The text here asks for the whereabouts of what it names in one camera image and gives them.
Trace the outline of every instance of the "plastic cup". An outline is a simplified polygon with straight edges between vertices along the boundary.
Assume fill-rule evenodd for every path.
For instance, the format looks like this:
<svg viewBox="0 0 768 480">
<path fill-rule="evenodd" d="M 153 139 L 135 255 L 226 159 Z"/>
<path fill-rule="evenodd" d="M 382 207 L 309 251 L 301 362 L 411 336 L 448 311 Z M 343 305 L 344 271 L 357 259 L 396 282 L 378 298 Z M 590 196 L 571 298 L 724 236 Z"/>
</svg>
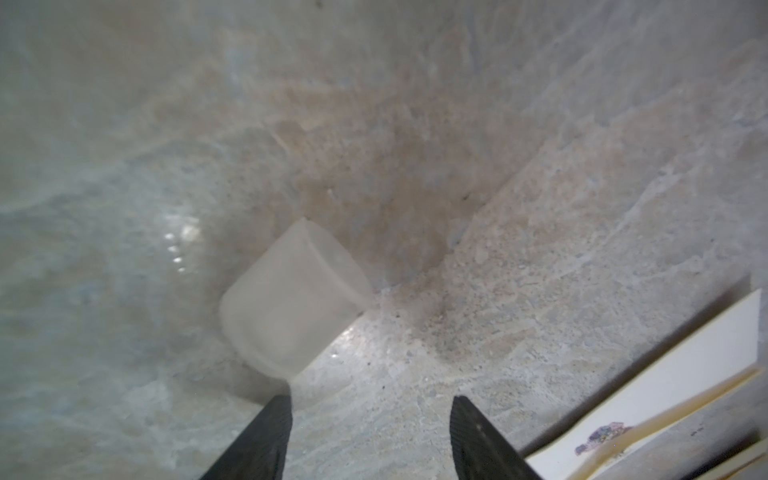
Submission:
<svg viewBox="0 0 768 480">
<path fill-rule="evenodd" d="M 320 225 L 295 222 L 229 288 L 224 335 L 254 369 L 290 379 L 371 304 L 368 279 Z"/>
</svg>

